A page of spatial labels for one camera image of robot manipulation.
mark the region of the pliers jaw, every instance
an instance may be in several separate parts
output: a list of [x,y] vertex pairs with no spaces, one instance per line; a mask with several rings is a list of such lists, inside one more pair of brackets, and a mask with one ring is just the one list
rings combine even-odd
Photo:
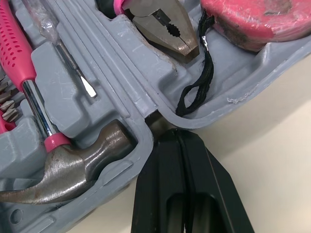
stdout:
[[129,0],[125,14],[148,42],[182,63],[199,55],[188,13],[178,0]]

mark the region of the tool compartment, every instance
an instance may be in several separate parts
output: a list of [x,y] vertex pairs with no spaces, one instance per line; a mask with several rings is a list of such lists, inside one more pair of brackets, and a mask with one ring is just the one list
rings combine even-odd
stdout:
[[[51,121],[77,146],[86,148],[103,126],[118,119],[138,144],[126,158],[107,166],[92,188],[69,203],[0,203],[0,233],[65,232],[139,174],[153,149],[153,136],[144,121],[151,113],[158,110],[180,128],[202,128],[252,99],[311,52],[311,36],[269,43],[261,52],[252,53],[235,47],[216,31],[208,31],[215,65],[211,89],[198,111],[181,118],[175,114],[180,94],[201,74],[203,54],[189,64],[180,64],[148,44],[126,16],[113,20],[105,17],[97,10],[95,0],[47,2],[60,20],[60,37],[98,94],[94,99],[85,94],[76,74],[64,64],[52,43],[40,35],[21,0],[11,0],[35,49],[36,84]],[[181,2],[197,31],[199,0]],[[187,95],[186,104],[193,101],[195,91]],[[43,174],[46,152],[42,138],[26,100],[20,108],[23,117],[17,127],[0,135],[0,190],[24,189],[37,183]]]

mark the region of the black strap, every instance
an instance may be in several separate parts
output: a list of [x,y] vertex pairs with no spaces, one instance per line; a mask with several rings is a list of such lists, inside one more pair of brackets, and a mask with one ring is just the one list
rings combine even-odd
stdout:
[[[185,89],[183,90],[176,109],[176,114],[180,117],[193,113],[204,103],[206,99],[210,83],[214,76],[214,64],[212,57],[210,56],[210,53],[208,51],[207,44],[204,41],[204,36],[208,28],[210,28],[214,24],[214,22],[215,22],[214,16],[208,17],[206,12],[204,11],[200,19],[198,28],[200,43],[203,46],[205,53],[204,69],[199,79],[194,84],[186,86]],[[193,103],[189,107],[186,107],[185,97],[195,87],[199,87],[196,97]]]

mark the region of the screwdriver bit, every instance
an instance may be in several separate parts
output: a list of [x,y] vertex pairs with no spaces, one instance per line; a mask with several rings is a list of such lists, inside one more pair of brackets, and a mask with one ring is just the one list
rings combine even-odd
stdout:
[[3,105],[0,106],[0,110],[5,113],[6,111],[14,108],[15,101],[14,100],[8,100]]
[[4,104],[7,100],[12,98],[17,93],[18,93],[17,89],[13,89],[13,90],[4,92],[3,94],[0,95],[0,104]]
[[5,114],[2,115],[3,120],[6,122],[13,122],[19,115],[19,111],[16,108],[9,109]]
[[3,77],[0,78],[0,83],[2,82],[3,79],[5,79],[5,76],[3,76]]
[[3,92],[9,86],[8,83],[4,83],[0,85],[0,92]]

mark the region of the pink handle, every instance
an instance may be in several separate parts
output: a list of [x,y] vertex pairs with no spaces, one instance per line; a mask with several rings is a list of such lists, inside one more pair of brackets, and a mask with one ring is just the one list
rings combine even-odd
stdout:
[[22,83],[35,80],[32,48],[12,15],[8,0],[0,0],[0,62],[20,92]]
[[113,8],[115,10],[116,15],[121,15],[124,13],[122,9],[122,4],[127,0],[114,0],[113,1]]
[[16,127],[14,122],[8,123],[0,117],[0,134],[13,130]]

